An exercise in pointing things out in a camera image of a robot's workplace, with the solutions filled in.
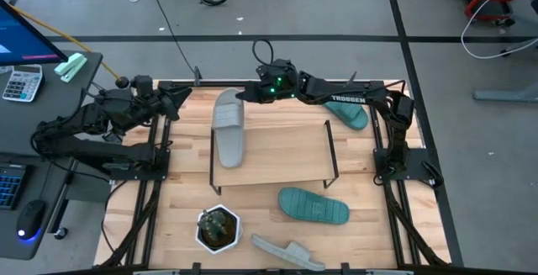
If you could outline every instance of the wooden workbench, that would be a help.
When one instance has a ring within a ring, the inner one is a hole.
[[[250,242],[253,233],[279,246],[298,241],[311,250],[313,259],[324,262],[327,268],[340,268],[342,262],[349,262],[351,268],[396,267],[383,190],[372,183],[375,172],[372,126],[351,130],[324,107],[308,106],[292,99],[263,105],[247,103],[246,129],[322,125],[329,119],[340,178],[328,189],[321,182],[275,183],[227,187],[218,196],[208,184],[209,138],[214,101],[222,90],[195,88],[179,111],[181,119],[171,127],[170,172],[161,189],[150,267],[189,269],[193,262],[201,262],[204,269],[297,268],[254,247]],[[124,144],[145,142],[148,132],[143,127],[133,129]],[[386,145],[384,129],[382,134]],[[410,147],[422,146],[416,120],[407,136]],[[138,182],[126,183],[110,200],[104,229],[113,246],[119,244],[131,226],[138,185]],[[327,225],[287,217],[278,208],[277,195],[281,188],[290,186],[345,202],[351,210],[350,221],[345,225]],[[439,257],[450,261],[434,192],[419,182],[406,182],[406,187],[416,228]],[[398,197],[398,190],[393,190]],[[244,233],[236,248],[212,255],[195,241],[194,233],[198,214],[216,204],[225,205],[241,217]],[[410,262],[407,237],[400,229],[406,262]],[[140,234],[137,257],[144,233]],[[109,255],[101,236],[95,263]]]

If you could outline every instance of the black desk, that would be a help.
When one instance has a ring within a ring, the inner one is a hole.
[[[64,51],[67,56],[75,51]],[[58,167],[41,161],[29,145],[29,137],[42,120],[52,120],[57,116],[68,116],[79,108],[81,87],[88,89],[95,77],[103,56],[99,53],[82,53],[88,62],[69,83],[60,80],[54,73],[57,65],[43,65],[45,83],[32,103],[9,102],[0,99],[0,109],[4,120],[0,121],[0,161],[11,161],[34,165],[28,177],[26,188],[15,210],[0,210],[0,257],[29,260],[34,257],[43,235],[57,208],[62,191],[65,190],[68,173]],[[5,87],[8,74],[0,76],[0,87]],[[72,159],[58,160],[69,168]],[[40,198],[46,201],[45,217],[35,240],[21,241],[16,235],[16,224],[21,208],[29,201]]]
[[[63,52],[67,56],[75,53],[69,50]],[[37,156],[29,143],[29,137],[37,124],[43,120],[54,120],[58,116],[69,116],[80,107],[81,88],[88,89],[103,59],[100,53],[82,54],[87,58],[87,63],[68,83],[63,82],[54,72],[58,64],[42,65],[45,83],[41,85],[32,103],[0,99],[3,114],[3,120],[0,121],[0,153]],[[8,73],[0,75],[0,89],[6,87],[9,76]]]

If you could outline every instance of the slide sandal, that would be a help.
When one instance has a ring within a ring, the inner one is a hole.
[[[350,219],[347,204],[300,188],[280,190],[278,205],[284,213],[299,220],[343,225]]]
[[[225,89],[215,101],[213,130],[222,167],[233,168],[243,162],[245,135],[245,105],[235,98],[240,91]]]
[[[368,125],[368,116],[361,105],[354,103],[328,102],[323,104],[346,126],[362,130]]]
[[[251,242],[254,246],[267,251],[269,254],[280,257],[281,259],[304,267],[310,271],[321,272],[325,270],[325,264],[310,260],[310,251],[300,243],[292,241],[285,249],[275,246],[271,242],[264,240],[257,234],[252,234]]]

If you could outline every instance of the blue light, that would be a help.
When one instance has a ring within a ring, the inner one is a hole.
[[[31,238],[28,238],[27,240],[24,240],[24,239],[22,239],[22,238],[19,238],[18,240],[19,240],[21,243],[24,243],[24,244],[26,244],[26,245],[31,245],[31,244],[33,244],[33,243],[37,240],[37,238],[40,236],[40,234],[41,234],[41,228],[40,228],[39,230],[37,230],[37,233],[35,233],[35,235],[32,236]]]

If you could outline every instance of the gray floor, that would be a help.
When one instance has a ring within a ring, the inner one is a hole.
[[[198,0],[161,1],[177,34],[397,34],[388,0],[229,0],[220,8],[204,7]],[[514,9],[538,21],[528,1],[516,1]],[[461,0],[398,3],[408,35],[459,36],[467,22]],[[168,35],[155,0],[18,0],[17,6],[71,35]],[[506,30],[478,24],[469,30],[476,36],[537,34],[538,29],[523,24]],[[88,45],[102,52],[120,75],[192,76],[173,43]],[[398,43],[282,41],[274,46],[277,56],[319,77],[344,78],[357,71],[357,78],[407,78]],[[188,42],[182,47],[206,78],[255,76],[249,42]],[[469,47],[491,55],[504,45]],[[527,50],[509,59],[480,61],[458,44],[413,43],[411,50],[466,266],[538,272],[538,106],[476,102],[471,96],[474,90],[519,89],[538,79],[538,53]],[[103,69],[96,81],[113,85]],[[17,274],[89,267],[102,217],[102,204],[75,203],[65,218],[72,233],[67,239],[47,237],[34,260],[0,259],[0,267]]]

